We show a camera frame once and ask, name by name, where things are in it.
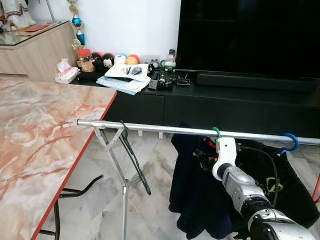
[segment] marble floor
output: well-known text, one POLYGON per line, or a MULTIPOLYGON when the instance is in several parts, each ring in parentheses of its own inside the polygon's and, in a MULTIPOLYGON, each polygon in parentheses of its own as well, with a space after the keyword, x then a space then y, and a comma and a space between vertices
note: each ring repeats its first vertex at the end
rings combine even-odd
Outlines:
MULTIPOLYGON (((107 132, 111 140, 114 132, 107 132)), ((176 222, 178 213, 168 210, 171 181, 177 152, 170 142, 171 135, 158 138, 154 132, 130 131, 129 142, 139 160, 140 167, 150 186, 148 195, 127 153, 118 141, 113 147, 115 156, 127 179, 132 180, 128 192, 128 240, 186 240, 176 222)), ((281 144, 265 142, 280 147, 281 144)), ((320 172, 320 147, 301 146, 288 153, 288 159, 310 194, 314 190, 320 172)), ((59 200, 61 240, 120 240, 122 184, 113 162, 106 157, 98 139, 94 136, 71 175, 66 187, 83 189, 93 178, 104 175, 83 196, 59 200)), ((43 229, 54 231, 53 213, 47 218, 43 229)), ((320 220, 310 231, 320 240, 320 220)), ((52 236, 39 234, 37 240, 53 240, 52 236)), ((212 240, 203 232, 195 240, 212 240)))

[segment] stack of papers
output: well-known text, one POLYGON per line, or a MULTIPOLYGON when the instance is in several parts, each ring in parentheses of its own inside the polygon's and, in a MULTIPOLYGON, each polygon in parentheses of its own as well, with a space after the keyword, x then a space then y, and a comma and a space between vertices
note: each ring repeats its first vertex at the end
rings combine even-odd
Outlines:
POLYGON ((105 87, 114 88, 126 94, 135 95, 149 84, 150 77, 147 76, 147 73, 148 64, 115 64, 104 76, 100 77, 96 83, 105 87), (142 68, 142 73, 132 75, 131 71, 136 67, 142 68), (129 68, 131 68, 131 71, 127 74, 126 70, 129 68), (130 78, 132 80, 129 82, 119 80, 121 78, 130 78))

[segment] black cable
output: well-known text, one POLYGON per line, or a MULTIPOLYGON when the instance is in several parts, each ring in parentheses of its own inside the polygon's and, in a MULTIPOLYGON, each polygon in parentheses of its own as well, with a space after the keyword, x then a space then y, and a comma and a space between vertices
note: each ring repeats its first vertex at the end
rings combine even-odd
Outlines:
POLYGON ((247 150, 252 150, 252 151, 262 153, 265 156, 267 156, 268 160, 270 160, 270 163, 273 168, 274 177, 275 177, 275 191, 274 191, 274 196, 273 196, 273 201, 272 201, 272 205, 273 205, 273 207, 275 207, 276 203, 277 203, 277 198, 278 198, 278 171, 277 171, 277 168, 276 168, 276 165, 275 165, 273 158, 267 152, 262 151, 261 149, 258 149, 258 148, 253 148, 253 147, 249 147, 249 146, 242 146, 241 149, 247 149, 247 150))

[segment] tissue box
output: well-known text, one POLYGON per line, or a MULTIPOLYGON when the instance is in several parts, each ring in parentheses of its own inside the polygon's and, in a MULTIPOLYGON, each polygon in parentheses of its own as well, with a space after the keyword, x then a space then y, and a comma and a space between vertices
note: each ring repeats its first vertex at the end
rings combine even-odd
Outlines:
POLYGON ((80 73, 77 67, 68 67, 63 72, 57 73, 54 80, 59 84, 69 84, 80 73))

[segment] red table edge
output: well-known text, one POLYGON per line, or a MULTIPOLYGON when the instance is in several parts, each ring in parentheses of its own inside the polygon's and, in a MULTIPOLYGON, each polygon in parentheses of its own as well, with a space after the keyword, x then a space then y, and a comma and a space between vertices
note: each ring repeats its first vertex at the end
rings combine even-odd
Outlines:
MULTIPOLYGON (((116 96, 117 96, 117 91, 115 91, 115 93, 114 93, 114 95, 113 95, 113 97, 112 97, 111 101, 109 102, 108 106, 106 107, 106 109, 105 109, 104 113, 102 114, 102 116, 101 116, 100 120, 103 120, 103 119, 104 119, 104 117, 105 117, 105 115, 107 114, 107 112, 108 112, 109 108, 111 107, 112 103, 114 102, 114 100, 115 100, 116 96)), ((68 180, 69 180, 69 178, 70 178, 71 174, 72 174, 72 173, 73 173, 73 171, 75 170, 75 168, 76 168, 76 166, 77 166, 77 164, 78 164, 79 160, 81 159, 82 155, 84 154, 84 152, 85 152, 85 150, 86 150, 87 146, 89 145, 89 143, 90 143, 91 139, 93 138, 93 136, 94 136, 94 131, 92 131, 92 133, 90 134, 90 136, 89 136, 88 140, 87 140, 87 141, 86 141, 86 143, 84 144, 84 146, 83 146, 83 148, 82 148, 81 152, 79 153, 79 155, 78 155, 77 159, 75 160, 74 164, 73 164, 73 165, 72 165, 72 167, 70 168, 70 171, 69 171, 69 172, 68 172, 68 174, 66 175, 66 177, 65 177, 64 181, 62 182, 62 184, 61 184, 60 188, 58 189, 57 193, 55 194, 55 196, 54 196, 54 198, 53 198, 52 202, 50 203, 50 205, 49 205, 49 207, 48 207, 48 209, 47 209, 47 210, 46 210, 46 212, 44 213, 44 215, 43 215, 43 217, 42 217, 42 219, 41 219, 41 221, 40 221, 40 223, 39 223, 38 227, 35 229, 35 231, 34 231, 34 233, 33 233, 33 235, 32 235, 32 237, 31 237, 31 239, 30 239, 30 240, 35 240, 35 239, 36 239, 36 237, 38 236, 38 234, 39 234, 39 232, 40 232, 40 230, 41 230, 42 226, 44 225, 44 223, 45 223, 45 221, 46 221, 47 217, 49 216, 49 214, 50 214, 50 212, 51 212, 52 208, 54 207, 54 205, 55 205, 55 203, 56 203, 57 199, 59 198, 60 193, 62 192, 62 190, 64 189, 65 185, 67 184, 67 182, 68 182, 68 180)))

